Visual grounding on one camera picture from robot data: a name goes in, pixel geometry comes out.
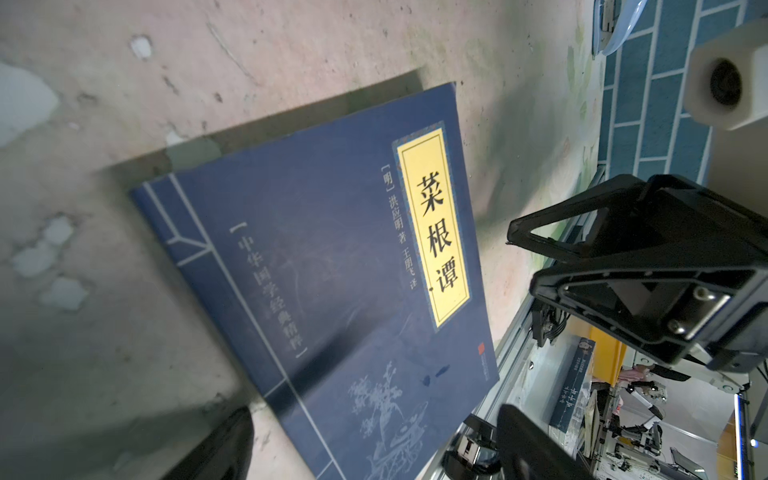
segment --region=wire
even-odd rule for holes
[[[763,373],[763,370],[760,369],[760,366],[757,366],[757,372],[760,373],[760,375],[765,379],[766,383],[768,383],[768,375],[766,373]]]

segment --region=blue book cover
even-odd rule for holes
[[[317,478],[414,478],[498,380],[454,84],[132,195]]]

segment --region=white line border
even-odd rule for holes
[[[725,10],[729,10],[731,8],[740,7],[743,5],[742,0],[734,0],[733,2],[723,3],[722,5],[718,5],[717,7],[711,7],[706,8],[701,11],[701,16],[706,17],[707,15],[712,15],[713,13],[723,12]]]
[[[221,259],[221,256],[219,255],[219,252],[216,249],[216,246],[213,244],[213,242],[211,242],[210,237],[208,236],[208,232],[205,230],[205,227],[203,227],[203,224],[200,222],[200,218],[197,216],[197,213],[192,207],[192,204],[190,203],[189,198],[187,198],[187,195],[184,193],[184,189],[182,189],[181,184],[179,184],[179,180],[176,178],[176,175],[173,173],[168,174],[168,178],[176,188],[176,192],[178,193],[181,201],[184,203],[184,206],[187,208],[187,211],[189,212],[190,216],[192,216],[192,220],[194,221],[195,225],[197,225],[197,229],[200,231],[200,235],[203,237],[203,240],[205,240],[206,243],[208,243],[208,245],[210,246],[210,252],[214,255],[216,262],[219,264],[221,273],[224,275],[224,277],[227,278],[227,282],[230,284],[232,291],[237,297],[237,300],[240,302],[240,305],[243,307],[243,310],[245,310],[245,313],[248,315],[248,318],[250,319],[251,323],[256,328],[256,331],[259,333],[259,337],[261,337],[262,342],[264,342],[264,346],[266,347],[267,352],[269,352],[270,356],[272,356],[272,360],[277,365],[277,369],[283,375],[283,380],[285,381],[286,385],[288,385],[288,388],[290,389],[290,391],[293,393],[293,396],[296,398],[296,401],[299,403],[299,406],[304,412],[306,419],[310,421],[310,425],[312,426],[313,430],[317,434],[317,438],[320,440],[320,443],[323,444],[323,447],[325,448],[326,452],[328,452],[328,456],[331,458],[331,462],[336,466],[336,470],[338,470],[342,480],[346,480],[346,476],[344,476],[344,472],[342,472],[341,468],[339,467],[339,463],[336,461],[336,457],[333,456],[333,453],[328,447],[326,440],[323,438],[322,435],[320,435],[320,431],[318,430],[317,425],[315,424],[315,421],[312,419],[312,416],[310,415],[310,411],[306,409],[306,406],[304,405],[304,401],[301,399],[301,397],[299,396],[299,393],[296,391],[296,387],[293,386],[293,383],[290,381],[290,378],[288,378],[288,374],[286,370],[283,368],[283,364],[280,363],[280,359],[277,357],[277,354],[272,349],[272,346],[270,345],[270,342],[267,340],[266,335],[264,335],[264,331],[262,331],[261,327],[259,326],[259,323],[256,321],[256,317],[253,315],[253,312],[248,306],[248,303],[245,301],[243,294],[240,292],[240,289],[237,287],[237,284],[235,283],[234,278],[232,278],[232,275],[230,274],[230,271],[227,269],[227,266],[224,265],[224,261]]]

